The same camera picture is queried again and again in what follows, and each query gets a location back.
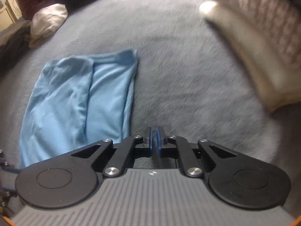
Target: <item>light blue cloth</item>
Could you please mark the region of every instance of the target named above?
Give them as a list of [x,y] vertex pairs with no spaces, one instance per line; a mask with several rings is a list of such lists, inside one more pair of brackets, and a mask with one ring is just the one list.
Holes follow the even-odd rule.
[[23,118],[21,167],[128,137],[137,63],[132,50],[47,62]]

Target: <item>white wooden bedpost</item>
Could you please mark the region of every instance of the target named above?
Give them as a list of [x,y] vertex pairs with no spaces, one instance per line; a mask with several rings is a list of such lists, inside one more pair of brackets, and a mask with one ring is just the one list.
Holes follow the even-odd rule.
[[5,0],[5,5],[12,21],[16,22],[22,16],[21,10],[16,0]]

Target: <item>logo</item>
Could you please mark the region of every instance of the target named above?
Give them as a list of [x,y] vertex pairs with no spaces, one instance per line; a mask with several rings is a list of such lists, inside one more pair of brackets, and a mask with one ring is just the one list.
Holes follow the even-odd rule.
[[152,175],[152,176],[155,176],[155,175],[157,175],[158,173],[157,173],[156,171],[152,171],[152,172],[149,172],[148,174],[149,174],[149,175]]

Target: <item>white pillow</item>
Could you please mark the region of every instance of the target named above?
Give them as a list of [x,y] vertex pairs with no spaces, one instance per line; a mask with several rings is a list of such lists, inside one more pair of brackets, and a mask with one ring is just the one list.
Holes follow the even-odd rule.
[[67,19],[68,12],[63,4],[53,4],[42,8],[34,16],[30,27],[29,47],[54,34]]
[[242,59],[269,111],[301,101],[301,70],[285,67],[265,37],[243,16],[213,1],[203,3],[200,13],[219,28]]

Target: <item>bed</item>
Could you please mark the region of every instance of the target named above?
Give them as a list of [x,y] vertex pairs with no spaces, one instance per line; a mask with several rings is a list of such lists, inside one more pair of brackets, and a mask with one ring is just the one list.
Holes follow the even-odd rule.
[[[70,15],[54,36],[27,52],[0,80],[0,147],[10,163],[19,165],[23,114],[45,62],[131,47],[139,54],[132,134],[163,126],[167,134],[190,142],[207,138],[275,164],[292,182],[285,208],[300,215],[301,104],[267,113],[243,64],[199,15],[204,1],[98,0]],[[135,164],[172,165],[146,158]]]
[[22,17],[22,13],[16,0],[5,0],[5,4],[0,8],[0,31],[15,23]]

